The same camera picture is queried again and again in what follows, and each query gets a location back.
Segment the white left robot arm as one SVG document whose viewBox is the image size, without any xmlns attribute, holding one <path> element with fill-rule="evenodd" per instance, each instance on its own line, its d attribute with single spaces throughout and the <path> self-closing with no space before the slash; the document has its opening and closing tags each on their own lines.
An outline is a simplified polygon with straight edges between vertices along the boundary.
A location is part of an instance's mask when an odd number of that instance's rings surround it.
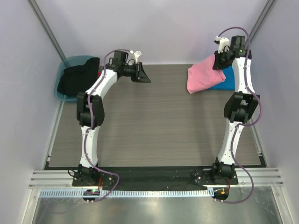
<svg viewBox="0 0 299 224">
<path fill-rule="evenodd" d="M 74 172 L 73 185 L 95 186 L 100 179 L 97 146 L 100 127 L 105 119 L 103 99 L 110 88 L 121 78 L 132 82 L 150 83 L 139 57 L 141 51 L 118 49 L 111 52 L 112 58 L 104 57 L 104 66 L 99 78 L 85 92 L 77 95 L 77 121 L 82 132 L 82 155 Z"/>
</svg>

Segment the pink t shirt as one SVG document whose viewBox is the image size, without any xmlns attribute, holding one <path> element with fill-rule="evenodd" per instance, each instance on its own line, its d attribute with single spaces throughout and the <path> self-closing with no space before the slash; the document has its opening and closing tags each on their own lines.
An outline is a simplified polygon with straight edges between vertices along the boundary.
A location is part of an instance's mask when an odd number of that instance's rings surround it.
<svg viewBox="0 0 299 224">
<path fill-rule="evenodd" d="M 187 70 L 187 91 L 194 94 L 223 83 L 226 77 L 222 70 L 213 70 L 215 55 L 212 54 Z"/>
</svg>

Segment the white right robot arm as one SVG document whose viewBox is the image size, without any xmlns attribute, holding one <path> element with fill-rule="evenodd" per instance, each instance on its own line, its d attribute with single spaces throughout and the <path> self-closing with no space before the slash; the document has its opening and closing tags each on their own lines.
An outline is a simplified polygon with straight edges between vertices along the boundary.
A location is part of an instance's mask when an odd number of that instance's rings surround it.
<svg viewBox="0 0 299 224">
<path fill-rule="evenodd" d="M 244 126 L 252 118 L 260 99 L 251 81 L 251 51 L 245 46 L 244 36 L 231 39 L 217 36 L 214 41 L 218 50 L 214 53 L 214 70 L 232 67 L 235 91 L 224 107 L 226 131 L 221 150 L 208 175 L 215 184 L 236 183 L 235 154 Z"/>
</svg>

